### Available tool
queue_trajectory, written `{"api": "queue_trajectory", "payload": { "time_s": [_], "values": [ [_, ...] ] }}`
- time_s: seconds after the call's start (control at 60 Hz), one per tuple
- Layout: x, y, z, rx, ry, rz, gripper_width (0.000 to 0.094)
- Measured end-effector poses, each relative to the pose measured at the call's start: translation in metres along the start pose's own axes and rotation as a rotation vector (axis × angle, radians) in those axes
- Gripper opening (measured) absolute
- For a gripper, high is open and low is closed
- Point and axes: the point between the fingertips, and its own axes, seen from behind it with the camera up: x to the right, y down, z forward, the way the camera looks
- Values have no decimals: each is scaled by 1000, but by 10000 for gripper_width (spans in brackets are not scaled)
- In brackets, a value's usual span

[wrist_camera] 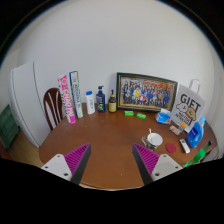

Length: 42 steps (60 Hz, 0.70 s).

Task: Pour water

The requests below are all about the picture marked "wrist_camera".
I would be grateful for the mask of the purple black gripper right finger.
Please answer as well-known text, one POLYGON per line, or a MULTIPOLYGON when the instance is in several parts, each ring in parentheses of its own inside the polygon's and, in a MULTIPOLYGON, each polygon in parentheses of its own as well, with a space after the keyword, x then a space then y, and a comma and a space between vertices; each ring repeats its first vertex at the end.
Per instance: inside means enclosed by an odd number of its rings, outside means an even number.
POLYGON ((133 144, 132 154, 145 185, 182 169, 169 155, 158 155, 137 143, 133 144))

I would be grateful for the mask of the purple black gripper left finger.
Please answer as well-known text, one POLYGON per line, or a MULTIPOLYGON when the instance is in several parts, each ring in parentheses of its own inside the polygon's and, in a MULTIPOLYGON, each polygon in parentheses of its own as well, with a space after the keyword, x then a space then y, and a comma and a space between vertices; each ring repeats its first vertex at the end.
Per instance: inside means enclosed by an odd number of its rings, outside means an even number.
POLYGON ((66 155, 56 154, 42 169, 79 185, 91 155, 91 145, 85 144, 66 155))

